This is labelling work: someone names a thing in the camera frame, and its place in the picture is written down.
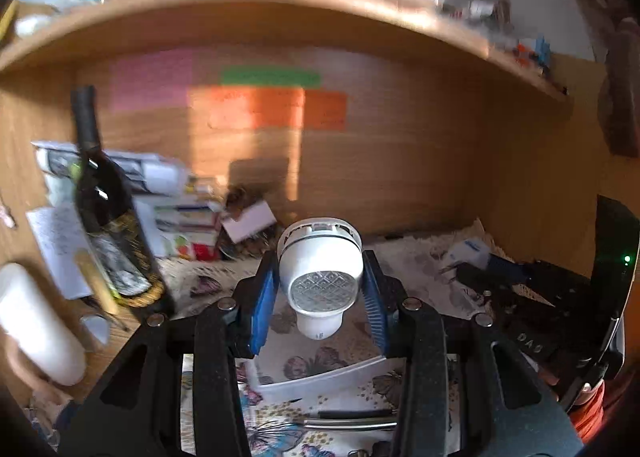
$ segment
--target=pink object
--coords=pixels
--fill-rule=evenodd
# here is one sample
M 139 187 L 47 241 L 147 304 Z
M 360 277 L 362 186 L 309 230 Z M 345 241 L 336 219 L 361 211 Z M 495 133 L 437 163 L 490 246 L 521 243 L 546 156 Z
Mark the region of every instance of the pink object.
M 111 64 L 111 112 L 185 108 L 192 82 L 192 49 L 116 60 Z

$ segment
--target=dark glass bottle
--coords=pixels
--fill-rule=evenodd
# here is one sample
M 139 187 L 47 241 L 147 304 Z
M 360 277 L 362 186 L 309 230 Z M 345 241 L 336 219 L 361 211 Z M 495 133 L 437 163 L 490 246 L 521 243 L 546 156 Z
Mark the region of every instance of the dark glass bottle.
M 171 316 L 174 302 L 146 243 L 129 182 L 100 146 L 94 103 L 93 86 L 71 94 L 81 157 L 76 206 L 82 225 L 118 302 L 140 321 L 156 312 Z

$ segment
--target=metal screw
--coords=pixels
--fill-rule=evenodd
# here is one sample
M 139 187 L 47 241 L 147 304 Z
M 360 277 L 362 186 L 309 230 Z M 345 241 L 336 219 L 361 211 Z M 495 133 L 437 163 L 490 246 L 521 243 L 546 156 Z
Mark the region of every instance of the metal screw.
M 417 311 L 422 307 L 422 302 L 418 298 L 414 298 L 410 296 L 409 298 L 405 298 L 402 302 L 402 307 L 407 309 L 408 311 Z
M 146 324 L 149 327 L 159 327 L 164 323 L 164 314 L 161 312 L 153 313 L 149 318 L 146 319 Z
M 488 314 L 480 312 L 474 316 L 474 320 L 481 327 L 491 327 L 494 324 L 494 319 Z
M 232 311 L 236 308 L 236 300 L 227 296 L 218 300 L 218 309 L 221 311 Z

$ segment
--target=white tube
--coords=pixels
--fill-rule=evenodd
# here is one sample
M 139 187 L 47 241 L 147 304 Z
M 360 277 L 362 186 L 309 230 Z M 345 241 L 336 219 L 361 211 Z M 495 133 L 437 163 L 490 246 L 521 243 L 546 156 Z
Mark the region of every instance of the white tube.
M 0 325 L 55 382 L 68 386 L 82 379 L 84 348 L 17 263 L 0 269 Z

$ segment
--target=blue butterfly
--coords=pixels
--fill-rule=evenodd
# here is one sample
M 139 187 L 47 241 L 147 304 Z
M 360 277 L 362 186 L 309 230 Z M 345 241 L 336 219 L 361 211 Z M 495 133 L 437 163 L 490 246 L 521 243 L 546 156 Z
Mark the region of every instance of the blue butterfly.
M 302 455 L 304 457 L 335 457 L 335 453 L 329 452 L 329 450 L 321 450 L 318 446 L 309 444 L 302 445 Z
M 246 428 L 246 438 L 253 457 L 282 457 L 283 452 L 300 443 L 304 434 L 305 430 L 300 425 L 282 421 L 269 421 Z

